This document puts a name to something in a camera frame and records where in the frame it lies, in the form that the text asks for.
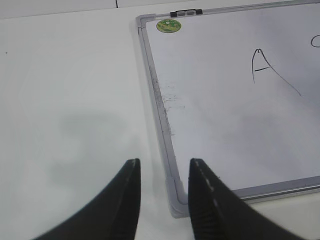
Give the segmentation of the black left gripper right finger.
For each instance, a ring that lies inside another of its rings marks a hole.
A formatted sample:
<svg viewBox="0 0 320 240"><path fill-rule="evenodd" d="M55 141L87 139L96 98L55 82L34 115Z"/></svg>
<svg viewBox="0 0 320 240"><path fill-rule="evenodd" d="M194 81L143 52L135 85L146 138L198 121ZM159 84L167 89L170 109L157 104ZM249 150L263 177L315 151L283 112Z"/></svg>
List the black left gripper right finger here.
<svg viewBox="0 0 320 240"><path fill-rule="evenodd" d="M233 193L199 158L189 162L188 209L196 240L298 240Z"/></svg>

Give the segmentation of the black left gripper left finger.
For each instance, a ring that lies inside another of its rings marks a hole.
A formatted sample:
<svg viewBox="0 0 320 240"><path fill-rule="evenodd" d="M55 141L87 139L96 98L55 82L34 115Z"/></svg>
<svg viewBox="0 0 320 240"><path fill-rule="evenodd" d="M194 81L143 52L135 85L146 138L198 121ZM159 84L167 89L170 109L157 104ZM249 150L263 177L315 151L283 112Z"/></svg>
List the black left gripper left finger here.
<svg viewBox="0 0 320 240"><path fill-rule="evenodd" d="M133 240L141 206L141 162L127 160L87 205L39 240Z"/></svg>

